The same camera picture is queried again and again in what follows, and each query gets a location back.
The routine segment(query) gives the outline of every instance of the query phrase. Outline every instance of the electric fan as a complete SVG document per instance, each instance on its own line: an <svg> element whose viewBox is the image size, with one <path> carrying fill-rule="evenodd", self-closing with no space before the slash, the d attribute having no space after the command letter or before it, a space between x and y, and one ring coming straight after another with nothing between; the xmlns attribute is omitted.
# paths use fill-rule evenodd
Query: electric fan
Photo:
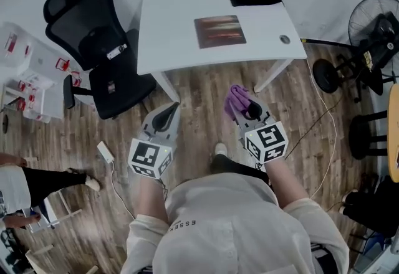
<svg viewBox="0 0 399 274"><path fill-rule="evenodd" d="M342 81L337 72L349 67L353 72L351 78L359 79L377 94L382 94L380 69L390 60L399 60L399 1L363 0L350 16L348 33L351 45L356 47L355 56L338 67L328 60L317 60L313 65L316 83L323 91L333 93Z"/></svg>

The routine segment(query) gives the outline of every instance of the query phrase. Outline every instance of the desk leg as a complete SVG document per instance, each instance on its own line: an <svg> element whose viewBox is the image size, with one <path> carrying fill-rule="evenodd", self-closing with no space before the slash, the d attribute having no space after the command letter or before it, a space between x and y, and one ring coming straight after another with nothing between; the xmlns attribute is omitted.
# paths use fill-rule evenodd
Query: desk leg
<svg viewBox="0 0 399 274"><path fill-rule="evenodd" d="M254 91L260 92L264 87L269 85L273 79L275 79L289 64L291 64L292 61L293 59L275 61L266 76L257 82Z"/></svg>
<svg viewBox="0 0 399 274"><path fill-rule="evenodd" d="M173 85L164 72L152 72L151 74L174 102L180 102L180 97L177 94L177 91L173 88Z"/></svg>

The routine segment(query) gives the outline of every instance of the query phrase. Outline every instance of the hand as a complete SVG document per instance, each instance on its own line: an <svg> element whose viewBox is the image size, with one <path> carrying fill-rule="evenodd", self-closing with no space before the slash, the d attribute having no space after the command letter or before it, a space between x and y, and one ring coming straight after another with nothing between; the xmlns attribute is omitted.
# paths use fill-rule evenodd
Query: hand
<svg viewBox="0 0 399 274"><path fill-rule="evenodd" d="M26 160L24 158L18 158L17 166L19 166L21 168L26 168L27 167Z"/></svg>
<svg viewBox="0 0 399 274"><path fill-rule="evenodd" d="M38 223L42 216L40 214L31 215L30 217L20 217L16 215L7 215L3 218L6 227L17 229L29 224Z"/></svg>

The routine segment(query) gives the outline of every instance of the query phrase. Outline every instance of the person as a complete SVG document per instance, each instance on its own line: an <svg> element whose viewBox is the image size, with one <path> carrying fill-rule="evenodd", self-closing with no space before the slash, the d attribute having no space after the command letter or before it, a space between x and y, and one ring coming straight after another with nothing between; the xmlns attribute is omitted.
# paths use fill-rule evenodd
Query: person
<svg viewBox="0 0 399 274"><path fill-rule="evenodd" d="M399 227L399 215L392 209L392 198L399 194L399 183L389 176L378 185L375 193L364 193L356 189L342 198L339 212L384 237L395 236Z"/></svg>
<svg viewBox="0 0 399 274"><path fill-rule="evenodd" d="M66 172L30 169L24 158L0 153L0 232L8 227L38 223L40 214L29 217L8 214L39 206L51 193L78 184L100 190L95 179L74 169Z"/></svg>
<svg viewBox="0 0 399 274"><path fill-rule="evenodd" d="M180 184L166 203L160 183L141 177L121 274L348 272L347 244L283 159L266 164L272 191L225 145L215 152L216 174Z"/></svg>

